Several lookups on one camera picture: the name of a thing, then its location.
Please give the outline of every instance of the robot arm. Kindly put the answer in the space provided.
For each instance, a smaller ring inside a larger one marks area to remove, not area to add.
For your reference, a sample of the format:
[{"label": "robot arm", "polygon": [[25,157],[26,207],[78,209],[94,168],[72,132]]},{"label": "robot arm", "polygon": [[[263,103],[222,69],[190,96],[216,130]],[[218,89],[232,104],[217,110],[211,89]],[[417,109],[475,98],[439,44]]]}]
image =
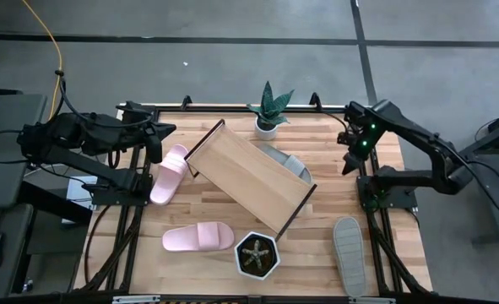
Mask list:
[{"label": "robot arm", "polygon": [[118,109],[124,111],[122,121],[104,114],[83,114],[83,119],[74,113],[63,113],[44,124],[25,125],[17,137],[22,155],[39,166],[62,163],[99,177],[97,185],[84,185],[98,198],[94,199],[94,204],[101,200],[112,204],[144,203],[152,187],[152,179],[146,168],[142,174],[135,169],[115,169],[71,151],[82,149],[83,154],[96,156],[125,152],[132,147],[145,145],[150,161],[161,162],[161,140],[176,130],[176,126],[145,122],[151,113],[131,101]]},{"label": "robot arm", "polygon": [[346,107],[344,119],[351,128],[338,136],[338,144],[349,146],[344,156],[343,174],[358,169],[367,160],[371,150],[384,132],[394,132],[426,153],[431,160],[430,171],[396,171],[384,166],[372,176],[368,190],[385,193],[394,186],[432,187],[439,193],[455,194],[472,179],[470,173],[454,157],[453,144],[442,140],[438,133],[430,133],[403,116],[399,108],[388,100],[373,107],[365,107],[354,101]]}]

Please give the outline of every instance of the succulent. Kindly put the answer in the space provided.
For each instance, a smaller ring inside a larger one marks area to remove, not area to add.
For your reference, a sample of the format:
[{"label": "succulent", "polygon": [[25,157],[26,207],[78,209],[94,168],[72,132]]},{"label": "succulent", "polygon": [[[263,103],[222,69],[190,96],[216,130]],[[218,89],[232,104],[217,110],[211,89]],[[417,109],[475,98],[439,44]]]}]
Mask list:
[{"label": "succulent", "polygon": [[255,247],[253,248],[253,250],[249,250],[249,249],[246,249],[246,248],[243,248],[241,250],[241,252],[245,253],[245,254],[248,254],[250,257],[247,259],[247,261],[243,264],[244,266],[247,266],[249,265],[251,262],[255,261],[255,263],[257,263],[257,267],[259,269],[262,269],[263,268],[263,263],[260,261],[260,257],[263,257],[265,256],[266,254],[269,253],[269,250],[262,250],[262,251],[258,251],[258,248],[260,247],[260,241],[259,240],[256,240],[255,241]]},{"label": "succulent", "polygon": [[251,106],[250,104],[247,104],[247,107],[249,110],[255,112],[258,119],[264,124],[277,126],[283,122],[289,122],[286,117],[281,115],[281,112],[289,104],[293,93],[294,90],[274,99],[272,86],[269,84],[269,81],[267,81],[264,86],[263,98],[260,101],[260,106]]}]

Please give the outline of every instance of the metal bracket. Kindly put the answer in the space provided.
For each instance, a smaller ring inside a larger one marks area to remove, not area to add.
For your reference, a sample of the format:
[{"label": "metal bracket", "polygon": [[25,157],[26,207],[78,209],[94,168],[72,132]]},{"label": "metal bracket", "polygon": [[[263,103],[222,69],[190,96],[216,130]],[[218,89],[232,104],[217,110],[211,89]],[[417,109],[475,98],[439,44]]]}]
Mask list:
[{"label": "metal bracket", "polygon": [[349,304],[395,304],[395,299],[376,297],[349,297]]},{"label": "metal bracket", "polygon": [[381,198],[375,198],[372,193],[367,191],[367,184],[371,180],[370,176],[358,176],[356,185],[358,186],[358,195],[360,197],[361,207],[365,210],[376,209],[410,209],[418,207],[414,194],[414,187],[393,187],[388,190]]},{"label": "metal bracket", "polygon": [[139,303],[159,303],[161,295],[146,296],[114,296],[112,304],[139,304]]},{"label": "metal bracket", "polygon": [[185,109],[187,109],[187,105],[188,105],[188,104],[190,104],[190,103],[193,103],[193,101],[191,100],[191,96],[186,95],[186,96],[183,98],[183,102],[182,102],[182,111],[185,111]]},{"label": "metal bracket", "polygon": [[311,95],[311,99],[309,100],[309,105],[310,106],[315,105],[318,111],[323,110],[323,104],[320,102],[320,97],[318,97],[317,92],[313,92],[313,94]]},{"label": "metal bracket", "polygon": [[124,194],[118,192],[112,187],[105,184],[105,188],[99,188],[102,180],[97,181],[94,185],[97,189],[94,191],[92,204],[94,205],[114,205],[114,206],[145,206],[148,204],[149,191],[153,186],[153,177],[151,175],[141,176],[140,183],[142,193],[138,196]]}]

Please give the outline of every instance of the yellow cable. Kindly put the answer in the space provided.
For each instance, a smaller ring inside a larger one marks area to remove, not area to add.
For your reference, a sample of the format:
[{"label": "yellow cable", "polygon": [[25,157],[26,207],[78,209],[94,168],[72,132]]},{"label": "yellow cable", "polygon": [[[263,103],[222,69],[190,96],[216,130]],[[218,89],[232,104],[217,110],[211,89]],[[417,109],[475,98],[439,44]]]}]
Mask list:
[{"label": "yellow cable", "polygon": [[[37,21],[39,21],[39,23],[42,25],[43,29],[45,29],[46,33],[50,36],[50,39],[54,43],[54,46],[56,47],[56,51],[57,51],[57,58],[59,61],[58,70],[62,71],[62,63],[63,63],[62,52],[60,51],[60,47],[57,45],[56,39],[54,39],[54,36],[49,31],[49,29],[46,27],[43,20],[41,20],[41,18],[39,18],[39,16],[35,13],[33,8],[31,8],[31,6],[26,2],[26,0],[22,0],[22,2],[29,9],[29,11],[33,14],[33,16],[37,19]],[[58,75],[56,77],[56,85],[54,86],[54,94],[52,95],[52,106],[50,108],[50,116],[48,117],[49,120],[52,118],[52,115],[54,114],[54,106],[56,105],[56,95],[57,95],[57,90],[59,89],[59,85],[60,85],[60,76]]]}]

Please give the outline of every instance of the potted plant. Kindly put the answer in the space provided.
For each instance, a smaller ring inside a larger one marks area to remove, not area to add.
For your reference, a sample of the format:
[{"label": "potted plant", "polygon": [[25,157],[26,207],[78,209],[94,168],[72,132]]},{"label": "potted plant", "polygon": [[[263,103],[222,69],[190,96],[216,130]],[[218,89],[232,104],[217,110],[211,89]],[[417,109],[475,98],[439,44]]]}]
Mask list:
[{"label": "potted plant", "polygon": [[250,232],[234,248],[240,274],[257,280],[266,279],[281,260],[271,236]]},{"label": "potted plant", "polygon": [[263,98],[260,101],[260,106],[251,106],[247,104],[249,110],[257,114],[255,119],[255,132],[261,140],[274,139],[277,135],[277,126],[283,122],[288,122],[281,112],[289,104],[290,98],[294,90],[289,94],[283,94],[276,99],[272,94],[272,87],[269,81],[264,86]]}]

